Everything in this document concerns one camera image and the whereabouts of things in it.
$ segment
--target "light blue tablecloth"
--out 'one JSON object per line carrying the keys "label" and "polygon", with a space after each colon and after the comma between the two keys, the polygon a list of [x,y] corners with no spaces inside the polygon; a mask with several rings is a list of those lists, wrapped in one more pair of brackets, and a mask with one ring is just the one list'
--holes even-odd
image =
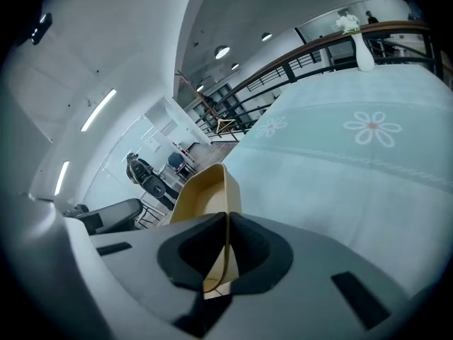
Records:
{"label": "light blue tablecloth", "polygon": [[245,213],[326,234],[412,295],[453,240],[453,93],[418,65],[292,84],[224,160]]}

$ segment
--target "white flower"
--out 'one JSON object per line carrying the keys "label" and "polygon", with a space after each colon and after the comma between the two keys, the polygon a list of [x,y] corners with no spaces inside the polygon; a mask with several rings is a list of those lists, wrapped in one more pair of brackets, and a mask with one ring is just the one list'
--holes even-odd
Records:
{"label": "white flower", "polygon": [[402,128],[396,123],[384,123],[385,113],[374,112],[372,118],[369,118],[365,112],[356,112],[354,117],[358,121],[345,122],[343,127],[348,130],[360,130],[355,136],[356,143],[359,145],[369,144],[373,136],[376,136],[385,147],[395,146],[395,140],[388,132],[400,132]]}
{"label": "white flower", "polygon": [[360,26],[359,26],[359,19],[355,15],[346,15],[341,16],[337,21],[336,24],[339,28],[343,29],[343,34],[346,33],[359,33]]}
{"label": "white flower", "polygon": [[285,122],[285,117],[281,116],[276,119],[270,118],[265,125],[258,127],[258,132],[256,137],[263,136],[264,134],[267,137],[271,137],[275,134],[275,130],[279,128],[285,128],[287,123]]}

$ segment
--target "white vase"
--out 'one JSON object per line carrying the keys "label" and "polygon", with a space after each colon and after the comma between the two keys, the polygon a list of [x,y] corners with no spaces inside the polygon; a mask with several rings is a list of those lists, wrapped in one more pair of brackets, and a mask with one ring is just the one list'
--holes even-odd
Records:
{"label": "white vase", "polygon": [[361,33],[351,35],[355,43],[355,59],[362,72],[370,72],[374,69],[374,59],[365,45]]}

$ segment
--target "wooden handrail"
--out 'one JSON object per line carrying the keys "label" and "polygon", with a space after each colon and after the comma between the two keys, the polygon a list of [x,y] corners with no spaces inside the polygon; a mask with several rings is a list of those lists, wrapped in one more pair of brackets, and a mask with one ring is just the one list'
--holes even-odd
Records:
{"label": "wooden handrail", "polygon": [[[374,32],[383,32],[383,31],[388,31],[388,30],[396,30],[396,31],[401,31],[401,32],[412,32],[412,33],[422,33],[422,32],[429,32],[430,28],[428,25],[422,21],[386,21],[383,23],[375,23],[375,24],[367,24],[367,25],[361,25],[360,26],[360,32],[361,33],[374,33]],[[226,94],[219,102],[216,103],[219,104],[240,90],[246,88],[250,83],[255,81],[256,79],[264,76],[265,74],[271,72],[274,69],[277,69],[280,67],[283,63],[285,62],[291,62],[292,60],[296,59],[297,57],[300,57],[305,54],[309,54],[310,52],[313,52],[318,49],[322,49],[326,45],[328,45],[331,42],[335,42],[337,40],[347,40],[349,38],[350,34],[342,34],[341,32],[337,33],[332,33],[329,35],[326,35],[322,38],[315,39],[311,42],[308,42],[307,44],[302,45],[301,47],[298,47],[291,52],[288,52],[287,54],[277,58],[273,62],[269,63],[268,65],[264,66],[260,70],[258,70],[256,73],[252,74],[249,78],[247,78],[245,81],[242,81],[240,84],[235,86],[228,94]]]}

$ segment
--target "glass wall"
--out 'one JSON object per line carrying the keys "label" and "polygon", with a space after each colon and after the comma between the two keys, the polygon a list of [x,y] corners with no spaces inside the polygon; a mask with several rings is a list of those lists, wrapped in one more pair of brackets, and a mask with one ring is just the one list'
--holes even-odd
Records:
{"label": "glass wall", "polygon": [[84,204],[96,210],[130,198],[143,198],[152,205],[158,201],[126,175],[126,155],[138,153],[156,171],[163,171],[166,183],[172,186],[178,177],[167,168],[168,156],[177,149],[158,131],[151,121],[140,116],[127,129],[101,164],[85,195]]}
{"label": "glass wall", "polygon": [[[359,18],[360,25],[368,24],[367,11],[379,21],[407,21],[411,10],[402,0],[364,0],[329,11],[321,16],[311,19],[298,27],[307,42],[321,36],[337,32],[340,28],[336,21],[340,18],[339,12],[347,11]],[[351,42],[344,42],[329,48],[335,60],[352,57],[354,51]]]}

